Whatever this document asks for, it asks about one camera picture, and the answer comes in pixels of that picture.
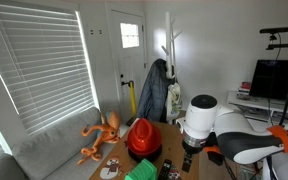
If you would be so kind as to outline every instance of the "white robot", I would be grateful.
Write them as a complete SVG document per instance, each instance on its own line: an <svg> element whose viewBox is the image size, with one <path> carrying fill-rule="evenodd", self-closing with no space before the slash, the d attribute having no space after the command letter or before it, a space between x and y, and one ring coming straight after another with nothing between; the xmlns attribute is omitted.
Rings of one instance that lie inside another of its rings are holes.
<svg viewBox="0 0 288 180"><path fill-rule="evenodd" d="M216 134L220 152L239 164L250 164L264 159L263 180L271 178L266 157L273 155L275 176L279 180L288 180L288 153L283 153L284 144L271 131L254 131L244 115L236 109L217 103L208 95L192 99L186 117L176 120L183 133L183 147L186 151L185 162L190 162L193 154L199 153L209 134Z"/></svg>

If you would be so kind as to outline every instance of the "hanging coat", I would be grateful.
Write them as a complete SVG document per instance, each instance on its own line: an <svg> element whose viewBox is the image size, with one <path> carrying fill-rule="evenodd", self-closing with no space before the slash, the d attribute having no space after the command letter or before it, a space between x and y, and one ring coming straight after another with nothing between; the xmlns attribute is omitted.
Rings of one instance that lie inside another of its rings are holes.
<svg viewBox="0 0 288 180"><path fill-rule="evenodd" d="M157 59L147 75L136 117L146 118L150 121L161 121L168 86L174 82L174 79L167 79L166 77L166 61Z"/></svg>

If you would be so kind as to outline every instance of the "table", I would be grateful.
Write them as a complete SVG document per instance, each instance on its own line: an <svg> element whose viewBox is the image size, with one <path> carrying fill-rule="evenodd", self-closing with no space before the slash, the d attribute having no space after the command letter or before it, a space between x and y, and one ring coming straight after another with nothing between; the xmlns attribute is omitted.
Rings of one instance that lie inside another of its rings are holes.
<svg viewBox="0 0 288 180"><path fill-rule="evenodd" d="M184 149L182 147L182 135L176 125L170 125L166 123L153 122L153 125L158 127L162 135L162 153L153 162L157 168L157 175L159 174L164 159L172 160L172 164L175 165L180 172L182 179L197 180L199 176L199 156L194 156L193 162L189 173L182 171L182 164L184 159ZM105 167L106 162L114 155L119 156L120 164L122 165L120 170L122 173L116 176L114 180L124 180L126 174L132 170L138 163L128 155L128 149L125 146L124 141L127 140L128 132L124 134L120 142L118 142L112 151L106 156L103 162L99 165L93 175L89 178L90 180L101 180L100 172Z"/></svg>

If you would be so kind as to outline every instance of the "gray couch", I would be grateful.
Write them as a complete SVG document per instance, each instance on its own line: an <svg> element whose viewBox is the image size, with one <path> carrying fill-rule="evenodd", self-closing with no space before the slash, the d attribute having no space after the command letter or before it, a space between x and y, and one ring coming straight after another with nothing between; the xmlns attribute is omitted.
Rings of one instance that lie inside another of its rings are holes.
<svg viewBox="0 0 288 180"><path fill-rule="evenodd" d="M78 115L62 120L58 125L47 129L30 140L16 145L12 154L0 156L0 180L83 180L88 179L100 165L101 161L88 160L81 166L76 163L82 158L80 150L91 147L96 133L82 137L82 127L100 124L98 109L91 108ZM121 136L127 126L121 125ZM114 147L103 143L100 152L102 160Z"/></svg>

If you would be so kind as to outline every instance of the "orange octopus toy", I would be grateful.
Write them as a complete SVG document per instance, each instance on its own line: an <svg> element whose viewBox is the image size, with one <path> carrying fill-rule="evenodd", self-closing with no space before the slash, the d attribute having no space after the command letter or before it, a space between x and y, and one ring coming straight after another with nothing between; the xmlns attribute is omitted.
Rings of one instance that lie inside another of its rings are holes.
<svg viewBox="0 0 288 180"><path fill-rule="evenodd" d="M78 165L83 164L89 158L93 158L95 161L99 161L102 159L102 155L97 153L103 142L107 143L117 143L120 140L119 127L120 127L120 117L115 111L109 110L106 112L106 118L101 113L102 125L95 125L91 127L89 130L87 126L82 129L82 136L90 135L94 130L100 130L100 134L98 135L95 143L92 148L83 148L81 153L85 156L77 162Z"/></svg>

